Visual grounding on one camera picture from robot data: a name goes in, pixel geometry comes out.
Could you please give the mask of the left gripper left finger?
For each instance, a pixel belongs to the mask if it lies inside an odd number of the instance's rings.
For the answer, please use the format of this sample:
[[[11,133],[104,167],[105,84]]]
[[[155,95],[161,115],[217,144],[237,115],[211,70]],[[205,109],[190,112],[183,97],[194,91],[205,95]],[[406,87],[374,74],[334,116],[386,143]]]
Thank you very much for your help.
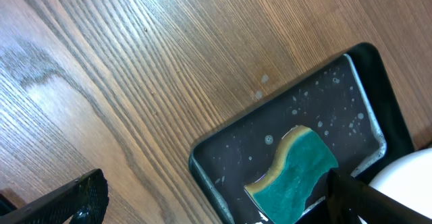
[[[2,223],[101,224],[109,204],[108,184],[101,169],[93,169],[68,184],[1,217]]]

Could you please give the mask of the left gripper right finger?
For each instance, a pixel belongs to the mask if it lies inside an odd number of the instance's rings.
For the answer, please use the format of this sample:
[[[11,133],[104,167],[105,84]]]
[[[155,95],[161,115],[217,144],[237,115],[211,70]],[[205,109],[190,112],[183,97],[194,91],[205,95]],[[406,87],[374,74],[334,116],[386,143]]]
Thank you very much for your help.
[[[430,218],[335,168],[329,170],[326,186],[325,201],[334,224],[431,224]]]

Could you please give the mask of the green yellow sponge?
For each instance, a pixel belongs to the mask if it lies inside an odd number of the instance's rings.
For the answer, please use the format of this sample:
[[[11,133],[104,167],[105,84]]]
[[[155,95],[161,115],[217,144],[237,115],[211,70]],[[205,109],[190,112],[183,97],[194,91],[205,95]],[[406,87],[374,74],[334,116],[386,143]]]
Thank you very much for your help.
[[[279,142],[273,162],[260,179],[244,189],[274,223],[295,223],[319,179],[338,161],[319,135],[298,125]]]

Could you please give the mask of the white plate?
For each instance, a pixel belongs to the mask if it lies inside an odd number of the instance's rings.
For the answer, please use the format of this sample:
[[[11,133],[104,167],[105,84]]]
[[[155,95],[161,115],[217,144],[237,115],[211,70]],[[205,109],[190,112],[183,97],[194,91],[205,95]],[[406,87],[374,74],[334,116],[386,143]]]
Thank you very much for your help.
[[[369,186],[431,218],[431,149],[399,158],[381,170]]]

